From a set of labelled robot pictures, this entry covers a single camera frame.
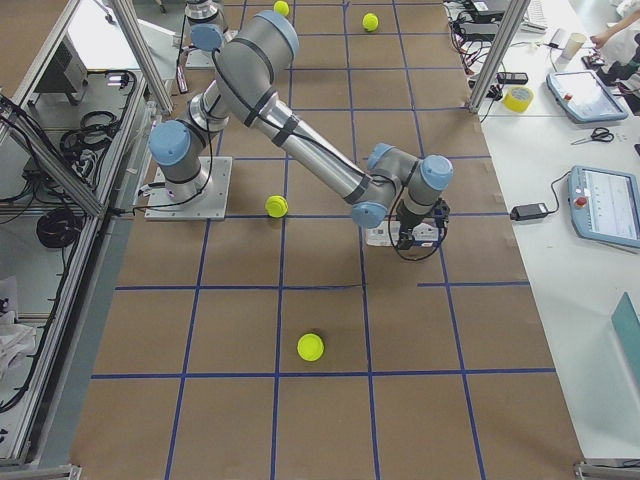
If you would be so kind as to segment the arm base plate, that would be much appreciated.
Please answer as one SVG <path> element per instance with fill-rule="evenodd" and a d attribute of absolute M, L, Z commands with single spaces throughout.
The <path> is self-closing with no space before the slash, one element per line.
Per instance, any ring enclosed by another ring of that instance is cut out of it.
<path fill-rule="evenodd" d="M 194 181 L 182 185 L 167 183 L 160 168 L 155 182 L 163 186 L 152 189 L 144 218 L 150 221 L 223 221 L 226 216 L 232 157 L 200 156 L 201 170 Z"/>

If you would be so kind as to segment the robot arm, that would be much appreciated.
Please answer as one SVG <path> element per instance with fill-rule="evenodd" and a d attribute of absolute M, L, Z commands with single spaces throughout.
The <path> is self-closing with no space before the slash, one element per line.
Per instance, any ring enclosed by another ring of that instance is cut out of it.
<path fill-rule="evenodd" d="M 221 24 L 224 3 L 214 0 L 187 0 L 184 14 L 190 25 Z"/>
<path fill-rule="evenodd" d="M 191 40 L 211 54 L 215 78 L 191 99 L 181 118 L 157 125 L 149 136 L 172 204 L 187 203 L 204 192 L 208 179 L 199 155 L 235 116 L 342 197 L 360 227 L 396 221 L 396 227 L 387 229 L 396 252 L 415 246 L 414 231 L 427 219 L 435 222 L 435 242 L 446 239 L 450 209 L 441 194 L 454 173 L 447 158 L 419 159 L 379 143 L 361 170 L 280 100 L 274 78 L 299 50 L 297 34 L 284 16 L 263 10 L 231 39 L 219 24 L 195 23 Z"/>

